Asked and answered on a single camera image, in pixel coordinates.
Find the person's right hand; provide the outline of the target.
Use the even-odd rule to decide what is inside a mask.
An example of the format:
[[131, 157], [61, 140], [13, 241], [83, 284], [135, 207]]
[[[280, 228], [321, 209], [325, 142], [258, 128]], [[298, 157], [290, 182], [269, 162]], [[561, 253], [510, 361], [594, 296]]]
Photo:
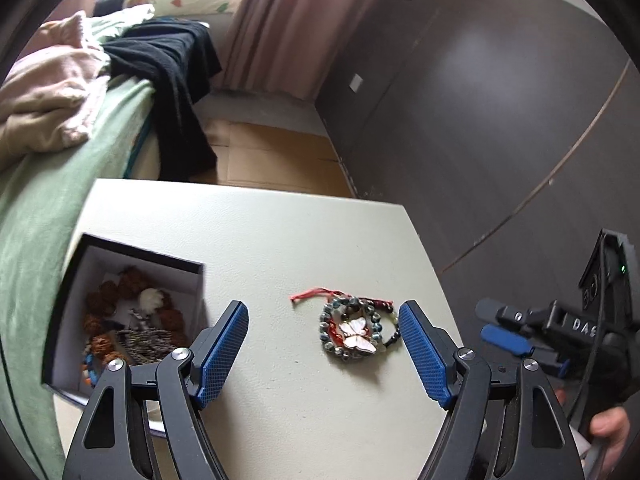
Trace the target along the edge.
[[589, 431], [593, 437], [608, 441], [599, 479], [639, 478], [639, 433], [630, 437], [631, 422], [623, 405], [594, 414]]

